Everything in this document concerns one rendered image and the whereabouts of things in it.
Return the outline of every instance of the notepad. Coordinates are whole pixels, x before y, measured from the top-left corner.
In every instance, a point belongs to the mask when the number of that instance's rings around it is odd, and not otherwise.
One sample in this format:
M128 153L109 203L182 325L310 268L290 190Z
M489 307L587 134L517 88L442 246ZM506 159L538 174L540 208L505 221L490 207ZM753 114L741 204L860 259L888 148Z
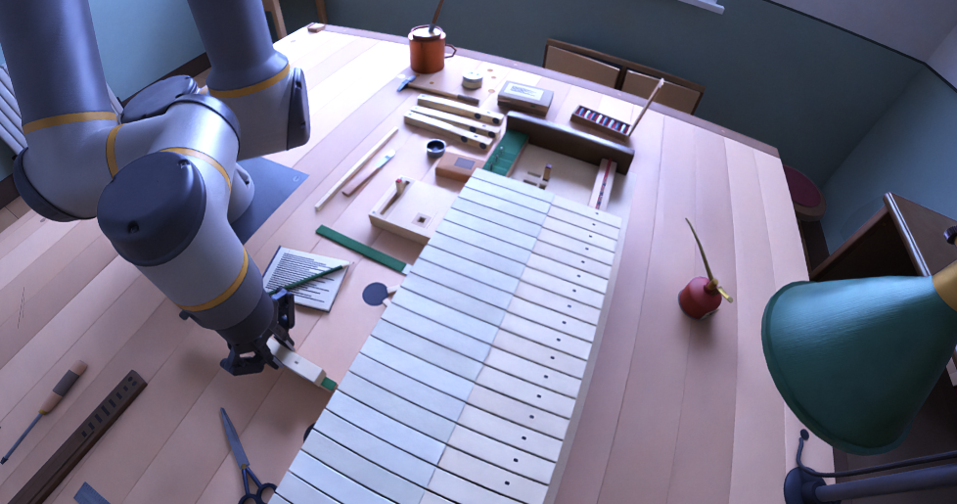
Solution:
M326 257L325 255L279 247L266 268L262 283L266 291L272 291L339 265L347 267L349 262L343 259ZM344 268L328 276L317 278L290 289L290 292L296 297L296 304L329 311L333 301L336 300L336 295L339 293L339 287L342 286L342 280L345 278L347 270L347 268Z

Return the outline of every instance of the green lamp shade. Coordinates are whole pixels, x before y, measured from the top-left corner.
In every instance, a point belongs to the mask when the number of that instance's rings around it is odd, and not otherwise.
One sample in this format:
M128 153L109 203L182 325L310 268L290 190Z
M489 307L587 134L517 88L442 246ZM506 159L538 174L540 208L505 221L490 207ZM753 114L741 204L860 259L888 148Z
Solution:
M931 278L795 282L764 308L764 358L797 417L857 455L897 447L957 344Z

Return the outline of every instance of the green pencil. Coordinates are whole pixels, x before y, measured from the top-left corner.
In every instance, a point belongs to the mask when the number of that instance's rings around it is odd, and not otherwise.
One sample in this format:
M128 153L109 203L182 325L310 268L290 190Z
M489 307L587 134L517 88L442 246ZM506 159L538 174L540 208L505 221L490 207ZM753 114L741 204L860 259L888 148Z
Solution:
M303 278L303 279L299 280L298 282L292 282L292 283L291 283L290 285L288 285L288 286L283 286L283 287L280 287L280 288L276 288L276 289L270 291L270 292L269 292L269 295L275 295L275 294L279 293L279 290L281 290L281 289L285 289L286 291L288 291L288 290L290 290L290 289L292 289L292 288L294 288L294 287L299 287L299 286L301 286L302 284L304 284L304 283L306 283L306 282L311 282L311 281L315 280L316 278L322 278L323 276L325 276L325 275L327 275L327 274L332 274L333 272L336 272L337 270L342 270L342 269L344 269L344 268L345 268L345 265L334 266L333 268L330 268L330 269L327 269L327 270L323 270L322 272L320 272L320 273L318 273L318 274L313 274L312 276L309 276L308 278Z

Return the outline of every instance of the wooden tabletop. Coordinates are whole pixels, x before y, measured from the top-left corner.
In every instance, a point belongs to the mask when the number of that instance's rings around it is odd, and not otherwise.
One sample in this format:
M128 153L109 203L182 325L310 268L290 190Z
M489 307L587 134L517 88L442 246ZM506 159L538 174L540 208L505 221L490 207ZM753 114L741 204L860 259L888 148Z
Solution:
M372 282L401 275L321 239L320 224L413 262L420 245L368 220L399 175L434 183L430 135L402 117L415 91L395 92L408 47L390 37L327 27L277 43L304 70L312 137L271 156L309 177L246 244L264 270L280 245L355 261L330 313L296 308L299 354L339 380L382 313L360 302ZM567 124L584 104L628 118L638 99L569 76L464 50L446 71L419 78L456 89L481 69L470 94L496 109L506 80L555 92L548 119ZM368 188L320 197L394 126L396 157ZM628 229L594 378L558 502L780 503L795 464L800 423L764 363L760 320L780 287L807 278L791 198L776 151L689 115L653 106L630 139L635 162ZM452 152L474 156L474 150ZM677 295L704 275L684 219L734 297L709 321L684 316ZM62 224L28 212L0 232L0 449L6 450L77 359L89 369L0 468L0 501L26 483L130 369L149 383L48 502L71 503L84 482L110 502L234 504L241 481L222 430L225 407L251 465L278 482L330 395L291 372L236 378L219 368L226 344L192 321L117 257L95 221ZM806 462L832 466L812 437Z

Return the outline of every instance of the orange mug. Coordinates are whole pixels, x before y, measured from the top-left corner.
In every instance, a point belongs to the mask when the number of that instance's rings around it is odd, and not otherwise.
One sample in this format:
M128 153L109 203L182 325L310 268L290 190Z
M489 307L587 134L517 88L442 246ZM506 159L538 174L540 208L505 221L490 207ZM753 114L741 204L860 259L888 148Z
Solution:
M445 31L435 26L418 25L409 31L409 54L412 71L417 74L432 74L445 68L445 60L455 55L456 48L448 45L452 53L445 54Z

